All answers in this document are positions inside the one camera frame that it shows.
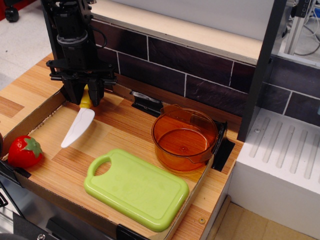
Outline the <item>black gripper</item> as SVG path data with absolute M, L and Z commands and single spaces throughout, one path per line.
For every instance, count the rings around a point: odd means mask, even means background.
M 99 59 L 98 48 L 87 34 L 72 38 L 58 35 L 56 40 L 63 58 L 46 63 L 51 79 L 62 81 L 63 96 L 76 105 L 81 103 L 87 84 L 92 104 L 97 107 L 104 97 L 104 86 L 117 82 L 114 66 Z

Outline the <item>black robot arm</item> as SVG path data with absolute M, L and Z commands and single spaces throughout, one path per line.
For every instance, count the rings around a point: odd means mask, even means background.
M 88 87 L 93 106 L 98 106 L 104 89 L 117 80 L 114 66 L 98 56 L 91 6 L 86 0 L 43 0 L 41 6 L 54 57 L 46 63 L 50 78 L 61 81 L 65 98 L 77 105 Z

